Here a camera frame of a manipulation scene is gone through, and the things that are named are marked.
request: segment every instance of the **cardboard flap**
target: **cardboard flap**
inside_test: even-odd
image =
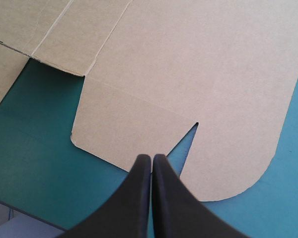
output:
[[[129,171],[138,154],[171,151],[194,123],[87,78],[71,139],[75,146]]]
[[[81,130],[78,125],[93,128],[96,123],[102,131],[94,139],[96,134],[85,130],[76,145],[91,145],[87,150],[99,155],[93,147],[100,144],[103,155],[111,153],[110,141],[101,142],[110,131],[120,141],[132,142],[165,132],[168,137],[160,137],[159,143],[175,145],[179,135],[171,131],[188,130],[198,121],[182,180],[199,200],[237,195],[260,178],[276,151],[298,77],[298,1],[134,0],[89,76],[74,131]],[[133,133],[121,130],[131,122],[114,115],[130,113],[107,107],[99,91],[88,89],[91,81],[138,99],[132,104],[150,119],[128,116],[143,127],[134,127]],[[110,104],[130,104],[121,100],[113,96]],[[161,127],[161,120],[148,113],[148,103],[191,124],[175,121]],[[108,120],[99,121],[99,111],[120,123],[112,122],[109,129]],[[133,147],[116,142],[115,150],[133,153]],[[137,152],[161,152],[156,148],[153,140]],[[121,163],[118,154],[101,158]],[[129,168],[132,161],[125,160],[123,168]]]
[[[28,57],[0,45],[0,102],[19,76]]]
[[[31,55],[71,0],[0,0],[0,42]]]

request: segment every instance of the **table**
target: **table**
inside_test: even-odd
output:
[[[71,143],[82,85],[82,78],[31,59],[0,104],[0,203],[64,230],[101,206],[127,175]],[[169,155],[178,174],[195,130]],[[249,236],[298,237],[298,83],[262,178],[236,197],[204,204]]]

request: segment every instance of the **cardboard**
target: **cardboard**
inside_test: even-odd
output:
[[[199,200],[229,198],[267,169],[297,77],[298,1],[134,0],[85,80],[72,141],[128,170],[199,122],[181,179]]]
[[[84,76],[130,0],[0,0],[0,44]]]
[[[28,57],[0,45],[0,102],[23,70]]]

